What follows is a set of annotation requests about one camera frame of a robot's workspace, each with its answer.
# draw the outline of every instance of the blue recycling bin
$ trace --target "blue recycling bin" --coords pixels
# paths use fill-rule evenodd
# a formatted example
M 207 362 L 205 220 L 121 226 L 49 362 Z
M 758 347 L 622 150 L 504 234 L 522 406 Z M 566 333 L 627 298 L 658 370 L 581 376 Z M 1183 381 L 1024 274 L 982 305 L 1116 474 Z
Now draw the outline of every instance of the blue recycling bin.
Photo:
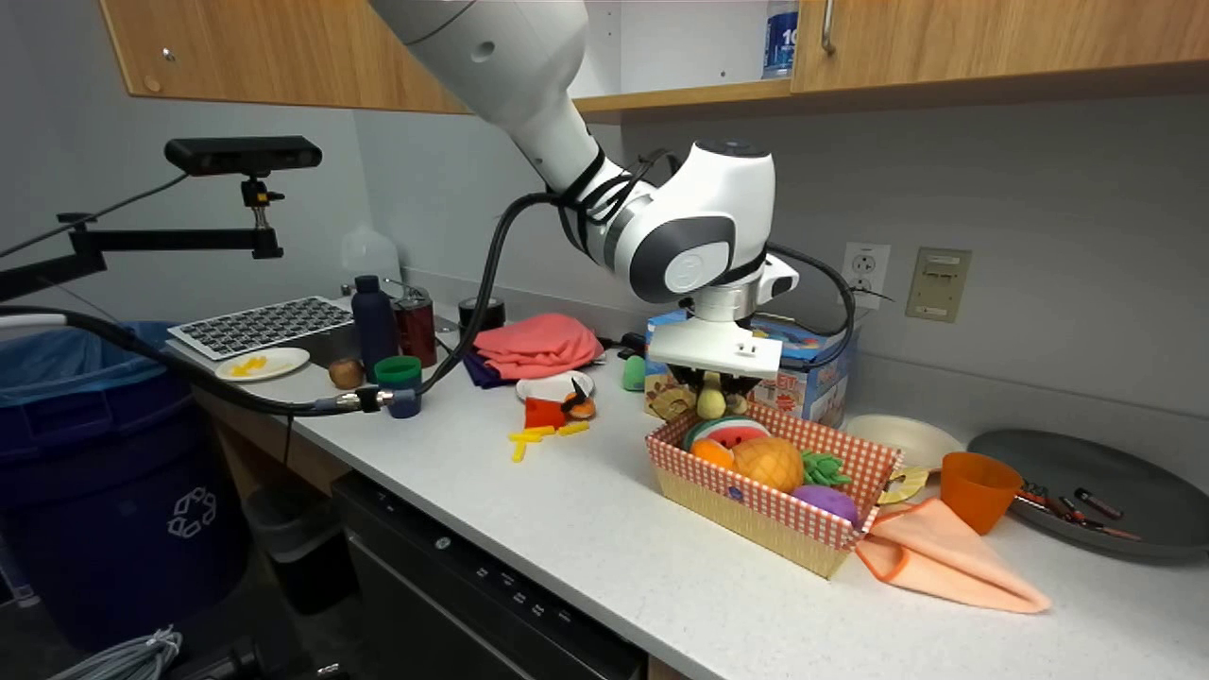
M 0 346 L 0 535 L 85 652 L 176 623 L 249 558 L 188 385 L 77 328 Z

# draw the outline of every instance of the cabinet handle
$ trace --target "cabinet handle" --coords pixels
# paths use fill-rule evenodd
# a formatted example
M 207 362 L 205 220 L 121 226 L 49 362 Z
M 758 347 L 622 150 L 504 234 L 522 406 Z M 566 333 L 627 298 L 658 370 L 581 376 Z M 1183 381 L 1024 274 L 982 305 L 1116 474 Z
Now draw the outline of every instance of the cabinet handle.
M 821 46 L 829 55 L 829 62 L 836 57 L 836 0 L 824 0 L 824 35 L 821 35 Z

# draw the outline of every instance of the upper cabinet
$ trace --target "upper cabinet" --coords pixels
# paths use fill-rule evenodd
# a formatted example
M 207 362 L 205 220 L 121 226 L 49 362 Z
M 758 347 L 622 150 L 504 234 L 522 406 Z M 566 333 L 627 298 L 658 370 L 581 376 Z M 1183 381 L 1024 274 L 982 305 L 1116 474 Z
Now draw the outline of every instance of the upper cabinet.
M 1204 0 L 804 0 L 796 90 L 1209 66 Z
M 98 0 L 130 95 L 460 110 L 367 0 Z M 796 0 L 796 66 L 763 79 L 767 0 L 587 0 L 587 115 L 1101 72 L 1209 72 L 1204 0 Z

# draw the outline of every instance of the trash bin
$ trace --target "trash bin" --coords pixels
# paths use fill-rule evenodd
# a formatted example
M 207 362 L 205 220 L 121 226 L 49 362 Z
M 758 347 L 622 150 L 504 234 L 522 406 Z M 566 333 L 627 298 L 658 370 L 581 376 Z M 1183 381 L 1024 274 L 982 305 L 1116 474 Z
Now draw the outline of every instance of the trash bin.
M 77 328 L 0 346 L 0 528 L 86 652 L 221 600 L 249 555 L 184 381 Z
M 320 614 L 355 591 L 331 501 L 296 475 L 266 484 L 246 518 L 296 614 Z

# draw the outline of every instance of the dish rack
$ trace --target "dish rack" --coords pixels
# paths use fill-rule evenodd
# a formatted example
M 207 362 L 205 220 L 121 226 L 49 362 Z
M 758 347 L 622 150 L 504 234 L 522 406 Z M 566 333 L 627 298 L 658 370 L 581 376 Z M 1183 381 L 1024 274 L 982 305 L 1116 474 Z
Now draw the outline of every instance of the dish rack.
M 227 362 L 246 351 L 301 346 L 348 327 L 353 310 L 331 298 L 286 298 L 181 320 L 171 327 L 165 337 L 207 362 Z
M 869 518 L 899 460 L 893 445 L 865 443 L 776 410 L 752 410 L 748 417 L 771 435 L 789 440 L 796 449 L 836 455 L 846 470 L 841 493 L 857 502 L 860 518 Z M 647 440 L 663 495 L 821 577 L 831 577 L 857 545 L 860 528 L 785 493 L 692 458 L 681 449 L 688 427 L 695 427 L 695 421 L 681 417 Z

